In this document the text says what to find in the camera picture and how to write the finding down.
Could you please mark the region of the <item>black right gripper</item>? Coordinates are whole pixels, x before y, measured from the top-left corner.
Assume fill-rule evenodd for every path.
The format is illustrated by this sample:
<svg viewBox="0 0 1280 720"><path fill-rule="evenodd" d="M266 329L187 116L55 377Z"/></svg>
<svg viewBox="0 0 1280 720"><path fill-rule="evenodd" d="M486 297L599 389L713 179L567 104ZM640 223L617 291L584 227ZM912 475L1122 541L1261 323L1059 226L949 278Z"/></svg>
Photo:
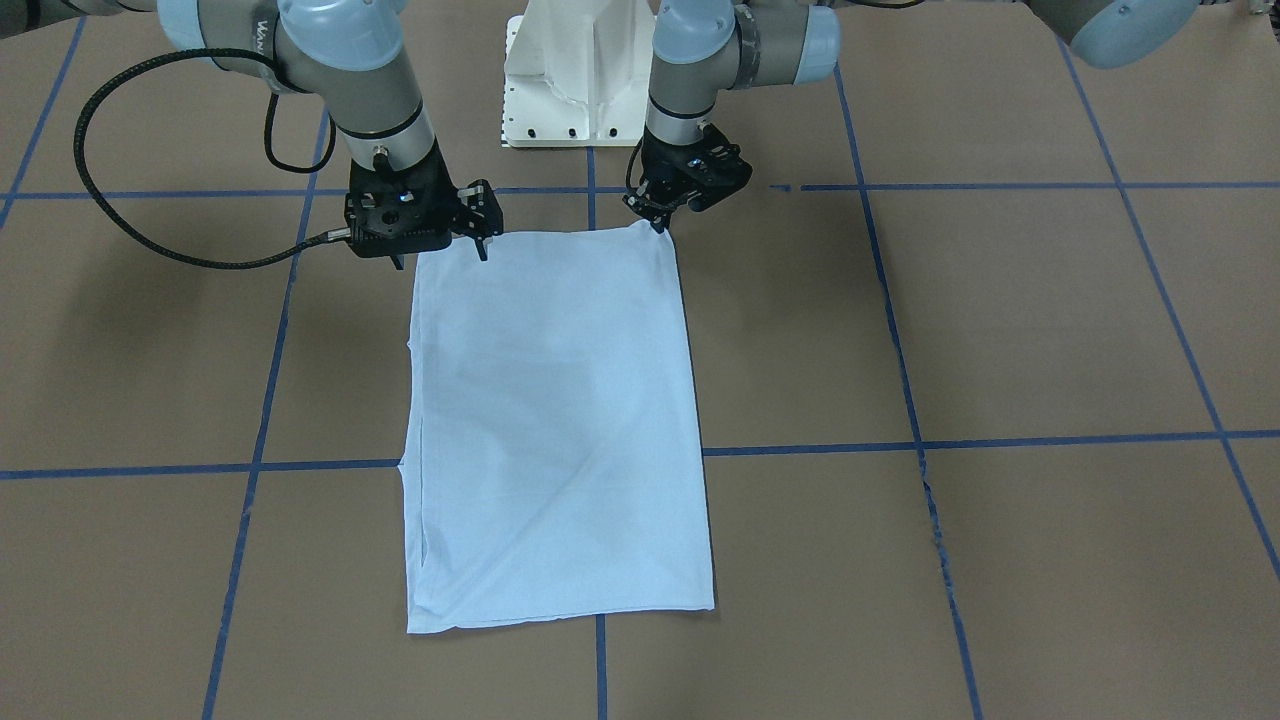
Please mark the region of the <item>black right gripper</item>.
<svg viewBox="0 0 1280 720"><path fill-rule="evenodd" d="M506 228L490 183L456 186L436 145L402 170L390 167L387 151L374 154L371 169L352 161L344 219L356 256L390 258L398 269L404 255L448 249L456 236L470 237L486 263L489 243Z"/></svg>

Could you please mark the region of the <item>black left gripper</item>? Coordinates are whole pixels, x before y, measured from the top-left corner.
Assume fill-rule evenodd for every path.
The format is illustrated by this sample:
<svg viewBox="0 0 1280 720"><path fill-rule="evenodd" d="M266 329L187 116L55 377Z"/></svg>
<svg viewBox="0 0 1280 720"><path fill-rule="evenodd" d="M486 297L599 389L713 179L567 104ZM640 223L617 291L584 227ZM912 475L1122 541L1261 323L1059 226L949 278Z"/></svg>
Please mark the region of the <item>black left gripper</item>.
<svg viewBox="0 0 1280 720"><path fill-rule="evenodd" d="M705 211L742 190L751 176L740 146L712 123L690 145L667 143L645 129L628 159L623 202L663 234L681 206Z"/></svg>

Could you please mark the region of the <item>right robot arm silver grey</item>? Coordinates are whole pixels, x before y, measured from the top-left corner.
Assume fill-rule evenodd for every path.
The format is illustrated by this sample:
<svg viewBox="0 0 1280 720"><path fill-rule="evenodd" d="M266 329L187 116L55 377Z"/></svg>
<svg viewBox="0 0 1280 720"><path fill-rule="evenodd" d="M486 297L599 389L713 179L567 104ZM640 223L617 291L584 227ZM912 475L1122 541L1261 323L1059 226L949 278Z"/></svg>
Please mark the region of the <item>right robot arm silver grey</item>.
<svg viewBox="0 0 1280 720"><path fill-rule="evenodd" d="M451 179L436 132L404 46L402 1L5 1L3 37L88 17L152 13L173 46L110 78L83 105L73 133L82 184L123 233L164 258L206 269L244 272L289 260L307 249L343 243L358 258L389 258L474 241L477 256L504 229L492 186ZM195 258L146 237L105 199L84 156L90 124L124 83L180 61L205 60L260 78L269 108L283 94L319 96L329 115L329 149L351 155L342 227L266 258L224 263Z"/></svg>

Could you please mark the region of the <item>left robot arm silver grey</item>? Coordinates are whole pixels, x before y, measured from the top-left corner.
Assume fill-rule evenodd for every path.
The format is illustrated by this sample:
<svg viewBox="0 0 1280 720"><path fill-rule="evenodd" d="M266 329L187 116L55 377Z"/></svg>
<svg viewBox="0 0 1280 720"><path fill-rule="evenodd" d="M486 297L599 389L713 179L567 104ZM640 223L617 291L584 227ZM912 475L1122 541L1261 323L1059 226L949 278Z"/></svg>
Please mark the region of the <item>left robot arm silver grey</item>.
<svg viewBox="0 0 1280 720"><path fill-rule="evenodd" d="M1027 6L1087 65L1116 69L1172 38L1197 3ZM718 96L829 78L842 41L836 8L833 1L663 1L652 37L643 135L626 170L626 206L664 233L681 208L705 211L742 190L753 167L710 122Z"/></svg>

